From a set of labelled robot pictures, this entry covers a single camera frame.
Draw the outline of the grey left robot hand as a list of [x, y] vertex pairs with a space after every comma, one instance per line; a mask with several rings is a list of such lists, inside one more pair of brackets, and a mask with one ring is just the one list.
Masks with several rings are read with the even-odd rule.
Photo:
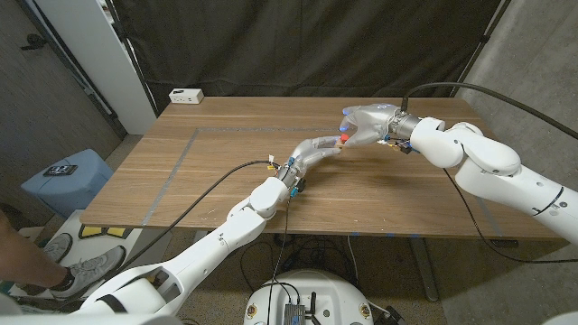
[[307, 171], [320, 160], [339, 154], [341, 149], [336, 146], [339, 140], [338, 135], [303, 140], [295, 147], [287, 162], [280, 168], [277, 178], [290, 188], [297, 179], [304, 177]]

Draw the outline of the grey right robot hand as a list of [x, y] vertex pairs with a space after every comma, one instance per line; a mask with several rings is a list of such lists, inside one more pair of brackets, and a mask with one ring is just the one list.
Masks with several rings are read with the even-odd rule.
[[345, 107], [342, 114], [342, 133], [356, 127], [355, 133], [344, 143], [346, 147], [377, 143], [385, 140], [388, 135], [409, 140], [421, 121], [420, 117], [402, 112], [400, 107], [390, 104]]

